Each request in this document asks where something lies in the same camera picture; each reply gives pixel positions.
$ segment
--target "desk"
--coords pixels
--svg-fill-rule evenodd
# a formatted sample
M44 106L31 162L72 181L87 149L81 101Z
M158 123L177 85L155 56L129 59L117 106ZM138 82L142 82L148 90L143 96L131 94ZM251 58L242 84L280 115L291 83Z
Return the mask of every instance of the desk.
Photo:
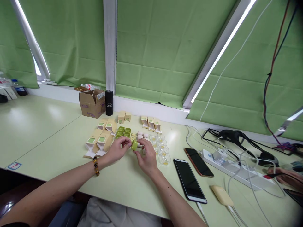
M87 163L90 160L83 158L83 155L86 153L84 143L87 141L91 132L96 128L100 118L94 119L85 116L77 118L19 158L17 162L21 163L22 166L18 168L16 172L48 181L67 170ZM117 113L114 113L111 118L117 119ZM132 116L131 122L125 122L123 126L131 128L132 132L137 132L138 130L148 132L147 129L142 128L140 118L137 116ZM215 175L214 178L206 178L198 175L183 151L183 148L189 147L185 141L187 135L186 127L162 122L162 130L168 142L171 158L183 159L189 162L208 200L208 204L202 206L210 226L236 226L229 211L217 201L209 187L214 184L224 187L225 182L227 182L230 177L212 166L210 166L210 169ZM192 138L190 138L190 142L197 149L208 149L198 144ZM296 159L295 156L287 158L289 158L289 160ZM168 166L159 165L159 169L180 195L185 198L174 164L170 163ZM250 188L238 181L232 181L231 190L231 197L236 208L250 227L268 226L265 218L261 215L259 208L255 204ZM93 177L88 180L80 188L80 191L160 217L169 217L156 188L138 167L137 158L131 150L116 164L102 170L99 177ZM261 205L264 207L265 213L273 226L286 226L285 223L287 223L288 226L292 226L290 223L293 223L295 217L292 211L294 209L298 210L299 206L292 201L291 198L279 199L269 195L265 191L258 191L256 194L258 198L262 200ZM194 202L188 200L187 202L201 215Z
M1 103L0 168L13 163L81 115L77 104L39 96L19 96Z

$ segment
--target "smartphone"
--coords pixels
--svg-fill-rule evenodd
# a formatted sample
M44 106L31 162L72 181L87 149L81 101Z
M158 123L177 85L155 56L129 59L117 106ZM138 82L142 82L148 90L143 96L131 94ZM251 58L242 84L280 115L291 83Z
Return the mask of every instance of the smartphone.
M206 163L203 161L195 149L185 148L184 151L200 176L214 177L214 174L211 172L211 170L208 168Z
M207 200L187 161L174 159L184 194L188 200L207 204Z

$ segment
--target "person's left hand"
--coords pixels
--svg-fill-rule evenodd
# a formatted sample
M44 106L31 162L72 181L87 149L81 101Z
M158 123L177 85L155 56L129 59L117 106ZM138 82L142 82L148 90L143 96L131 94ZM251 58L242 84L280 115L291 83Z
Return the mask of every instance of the person's left hand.
M131 147L131 145L132 142L127 137L121 136L118 139L115 139L107 153L102 156L106 162L106 165L109 166L115 161L121 159L125 155L126 151Z

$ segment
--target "hand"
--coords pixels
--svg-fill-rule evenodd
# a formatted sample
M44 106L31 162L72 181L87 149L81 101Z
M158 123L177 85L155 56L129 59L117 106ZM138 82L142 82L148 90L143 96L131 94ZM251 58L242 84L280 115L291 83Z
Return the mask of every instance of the hand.
M125 155L126 151L131 147L131 145L132 143L127 137L119 137L118 139L114 140L107 153L102 156L106 162L106 165L109 166L115 161L121 159Z
M138 151L133 152L137 155L139 167L151 178L159 171L157 167L156 152L150 141L139 139L138 142L143 145L142 149L145 149L146 156L142 158Z

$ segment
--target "phone screen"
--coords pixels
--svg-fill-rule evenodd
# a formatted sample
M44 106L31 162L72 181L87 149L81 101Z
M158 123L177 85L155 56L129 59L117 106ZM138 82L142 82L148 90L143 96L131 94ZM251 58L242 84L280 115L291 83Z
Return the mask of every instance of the phone screen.
M192 161L194 162L198 171L202 175L208 176L208 177L214 176L214 174L211 172L211 170L208 168L208 166L206 165L206 163L203 161L203 159L200 157L200 155L197 153L196 150L186 148L186 151L187 151L188 155L190 156L190 158L192 159Z
M205 199L200 186L187 162L175 160L178 174L188 196Z

